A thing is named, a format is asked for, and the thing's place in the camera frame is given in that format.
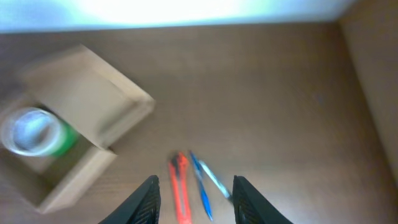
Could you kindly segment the brown cardboard box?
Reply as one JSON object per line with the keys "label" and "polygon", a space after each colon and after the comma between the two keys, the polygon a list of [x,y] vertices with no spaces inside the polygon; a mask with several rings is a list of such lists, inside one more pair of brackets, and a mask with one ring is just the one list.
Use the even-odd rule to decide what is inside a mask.
{"label": "brown cardboard box", "polygon": [[30,157],[1,149],[1,177],[39,213],[73,206],[115,159],[111,145],[153,109],[142,88],[83,45],[28,64],[24,91],[1,106],[1,121],[43,106],[79,133],[61,156]]}

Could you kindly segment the orange utility knife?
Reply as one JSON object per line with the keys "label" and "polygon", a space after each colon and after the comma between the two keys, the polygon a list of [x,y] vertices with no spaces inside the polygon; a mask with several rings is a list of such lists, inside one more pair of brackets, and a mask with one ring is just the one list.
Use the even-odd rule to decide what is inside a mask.
{"label": "orange utility knife", "polygon": [[170,182],[174,194],[176,217],[179,224],[192,224],[187,191],[188,159],[182,152],[176,152],[169,159]]}

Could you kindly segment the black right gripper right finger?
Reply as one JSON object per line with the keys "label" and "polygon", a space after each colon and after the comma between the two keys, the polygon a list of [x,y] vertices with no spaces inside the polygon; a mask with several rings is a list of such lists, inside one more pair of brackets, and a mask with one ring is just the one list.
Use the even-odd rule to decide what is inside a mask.
{"label": "black right gripper right finger", "polygon": [[234,176],[233,206],[236,224],[292,224],[243,176]]}

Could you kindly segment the green tape roll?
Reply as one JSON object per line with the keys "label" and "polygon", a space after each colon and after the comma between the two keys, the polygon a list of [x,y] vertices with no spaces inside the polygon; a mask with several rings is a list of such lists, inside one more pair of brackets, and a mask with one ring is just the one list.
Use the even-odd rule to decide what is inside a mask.
{"label": "green tape roll", "polygon": [[56,150],[54,150],[50,155],[54,157],[63,156],[71,147],[75,145],[78,138],[80,137],[80,133],[77,132],[68,122],[59,117],[59,115],[57,115],[54,111],[50,110],[48,107],[41,106],[40,109],[52,113],[62,124],[63,140],[61,141],[61,145],[58,148],[56,148]]}

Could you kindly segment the beige masking tape roll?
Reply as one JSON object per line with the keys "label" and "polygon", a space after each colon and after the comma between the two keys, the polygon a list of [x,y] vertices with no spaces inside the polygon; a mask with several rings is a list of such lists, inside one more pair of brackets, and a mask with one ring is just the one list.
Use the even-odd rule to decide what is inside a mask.
{"label": "beige masking tape roll", "polygon": [[1,125],[2,144],[22,156],[52,155],[66,140],[67,132],[61,120],[40,108],[18,109],[7,115]]}

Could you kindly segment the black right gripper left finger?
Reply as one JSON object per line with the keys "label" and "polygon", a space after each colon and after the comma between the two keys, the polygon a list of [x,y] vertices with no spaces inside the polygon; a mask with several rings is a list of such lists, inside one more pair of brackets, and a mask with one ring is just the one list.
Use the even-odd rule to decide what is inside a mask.
{"label": "black right gripper left finger", "polygon": [[99,224],[158,224],[160,205],[159,178],[151,175]]}

